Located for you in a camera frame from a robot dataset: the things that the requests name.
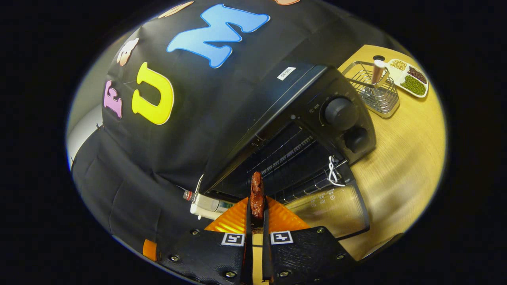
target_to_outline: black knob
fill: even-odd
[[[345,134],[345,145],[354,153],[365,151],[369,144],[368,132],[363,128],[350,130]]]
[[[346,98],[336,98],[325,108],[325,119],[337,130],[350,129],[359,118],[354,104]]]

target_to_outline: cooked meat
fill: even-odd
[[[252,175],[250,210],[252,231],[258,233],[259,230],[262,231],[264,223],[264,183],[258,171]]]

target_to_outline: grain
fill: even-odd
[[[391,66],[394,66],[394,67],[398,68],[399,70],[405,70],[405,68],[407,67],[407,64],[401,60],[395,60],[395,61],[391,62]]]

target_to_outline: white wall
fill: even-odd
[[[72,165],[71,157],[76,156],[84,141],[97,129],[96,124],[102,125],[100,106],[104,96],[105,76],[116,53],[136,29],[125,33],[102,52],[77,89],[67,119],[66,145],[69,167]]]
[[[72,166],[72,159],[76,157],[79,148],[86,139],[97,129],[97,124],[102,125],[102,106],[97,105],[77,123],[74,129],[67,136],[67,160],[69,168]]]

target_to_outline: sticker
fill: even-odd
[[[136,89],[132,96],[132,111],[134,114],[141,114],[156,125],[162,125],[169,120],[174,105],[174,92],[171,82],[162,74],[149,69],[147,62],[141,65],[137,73],[137,83],[141,84],[142,82],[146,82],[159,90],[160,102],[157,106],[151,104],[142,98],[139,90]]]
[[[190,6],[192,3],[193,3],[193,1],[190,1],[190,2],[180,4],[176,7],[173,7],[170,10],[167,10],[167,12],[165,12],[164,14],[160,15],[158,18],[161,19],[161,18],[165,18],[165,17],[169,17],[171,15],[174,15],[174,14],[178,13],[179,11],[183,10],[184,8]]]
[[[113,110],[118,118],[122,118],[122,100],[118,98],[118,92],[111,87],[113,83],[108,80],[105,83],[104,107]]]
[[[137,45],[137,42],[139,42],[139,38],[135,38],[123,46],[118,58],[116,59],[116,62],[119,63],[120,66],[124,66],[127,63],[127,60],[130,57],[130,52],[134,49],[135,45]]]
[[[275,0],[279,5],[292,5],[299,2],[299,0]]]
[[[245,244],[245,234],[225,233],[222,239],[222,245],[243,246]]]
[[[285,244],[285,243],[293,243],[290,231],[271,233],[271,244]]]
[[[285,77],[291,74],[295,69],[295,67],[287,67],[277,78],[283,81]]]
[[[230,27],[234,24],[242,32],[253,32],[267,23],[270,19],[265,14],[254,14],[247,11],[225,7],[218,4],[210,7],[201,14],[201,18],[209,27],[188,30],[177,34],[167,46],[167,52],[177,49],[186,50],[209,60],[209,66],[219,68],[232,53],[230,46],[216,47],[210,42],[237,43],[241,36]]]
[[[233,204],[231,204],[231,203],[226,203],[226,202],[220,201],[216,204],[215,212],[224,213],[232,206],[233,206]]]

